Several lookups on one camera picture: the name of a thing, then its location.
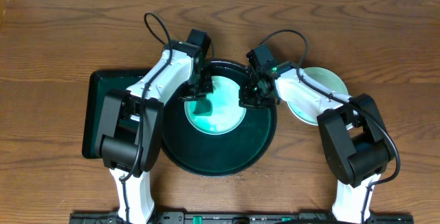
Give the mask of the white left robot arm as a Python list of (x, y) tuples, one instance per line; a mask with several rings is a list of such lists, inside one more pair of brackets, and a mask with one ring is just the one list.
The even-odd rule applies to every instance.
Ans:
[(150, 171), (160, 153), (164, 107), (175, 93), (192, 101), (213, 92), (206, 69), (210, 44), (208, 34), (196, 29), (185, 41), (170, 40), (141, 80), (105, 95), (94, 152), (117, 183), (119, 222), (147, 223), (151, 218)]

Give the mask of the mint green plate front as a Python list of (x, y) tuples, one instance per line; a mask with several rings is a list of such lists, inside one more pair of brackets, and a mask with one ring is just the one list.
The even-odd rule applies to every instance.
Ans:
[(240, 86), (224, 76), (212, 77), (213, 93), (205, 98), (212, 103), (212, 115), (200, 116), (192, 114), (195, 101), (184, 103), (184, 111), (188, 121), (202, 133), (223, 135), (234, 130), (244, 120), (246, 109), (239, 106)]

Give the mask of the green scrubbing sponge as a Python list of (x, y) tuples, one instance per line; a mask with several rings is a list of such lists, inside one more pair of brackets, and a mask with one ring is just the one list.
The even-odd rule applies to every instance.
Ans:
[(206, 98), (198, 99), (192, 108), (192, 114), (200, 116), (212, 115), (212, 103)]

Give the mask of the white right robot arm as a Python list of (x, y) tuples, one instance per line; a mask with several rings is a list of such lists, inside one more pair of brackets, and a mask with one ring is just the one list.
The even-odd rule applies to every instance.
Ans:
[(278, 62), (266, 45), (250, 50), (250, 79), (239, 90), (244, 108), (269, 108), (285, 101), (318, 124), (327, 164), (338, 180), (332, 214), (338, 221), (366, 223), (376, 185), (391, 160), (399, 161), (395, 143), (386, 131), (371, 96), (352, 97), (310, 77), (300, 65)]

